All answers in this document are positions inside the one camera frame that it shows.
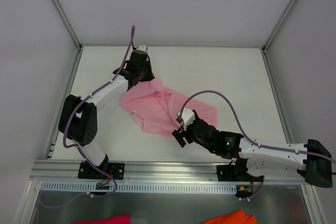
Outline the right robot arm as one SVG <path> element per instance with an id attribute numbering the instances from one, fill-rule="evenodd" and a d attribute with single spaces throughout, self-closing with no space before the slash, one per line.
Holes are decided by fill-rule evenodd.
<path id="1" fill-rule="evenodd" d="M 190 109 L 179 112 L 176 120 L 181 126 L 172 135 L 181 147 L 196 143 L 211 154 L 234 159 L 237 180 L 275 177 L 303 180 L 321 188 L 333 186 L 331 153 L 317 140 L 284 145 L 249 140 L 241 133 L 217 130 Z"/>

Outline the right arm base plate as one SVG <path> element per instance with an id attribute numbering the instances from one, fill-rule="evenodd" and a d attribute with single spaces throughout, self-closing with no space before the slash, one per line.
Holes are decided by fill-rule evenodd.
<path id="1" fill-rule="evenodd" d="M 263 176 L 254 177 L 247 173 L 247 159 L 237 159 L 226 165 L 216 166 L 219 182 L 261 182 Z"/>

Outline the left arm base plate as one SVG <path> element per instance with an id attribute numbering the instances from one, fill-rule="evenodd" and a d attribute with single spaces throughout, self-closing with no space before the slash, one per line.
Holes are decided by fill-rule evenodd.
<path id="1" fill-rule="evenodd" d="M 105 163 L 103 166 L 94 168 L 88 162 L 81 162 L 77 177 L 79 179 L 106 179 L 109 174 L 115 180 L 123 180 L 125 163 Z"/>

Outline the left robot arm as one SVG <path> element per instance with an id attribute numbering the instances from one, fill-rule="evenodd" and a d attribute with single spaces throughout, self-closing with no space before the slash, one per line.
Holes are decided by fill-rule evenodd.
<path id="1" fill-rule="evenodd" d="M 119 100 L 139 82 L 153 79 L 147 46 L 138 46 L 101 86 L 82 97 L 72 94 L 66 97 L 58 124 L 58 130 L 63 134 L 63 146 L 76 148 L 85 162 L 91 164 L 89 170 L 94 177 L 106 176 L 109 161 L 94 140 L 98 132 L 99 111 L 110 102 Z"/>

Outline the pink t shirt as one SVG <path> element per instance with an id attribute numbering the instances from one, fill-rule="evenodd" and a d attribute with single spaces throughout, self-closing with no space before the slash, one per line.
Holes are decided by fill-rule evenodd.
<path id="1" fill-rule="evenodd" d="M 139 82 L 121 96 L 120 105 L 143 132 L 173 138 L 177 114 L 188 96 L 165 87 L 159 78 Z"/>

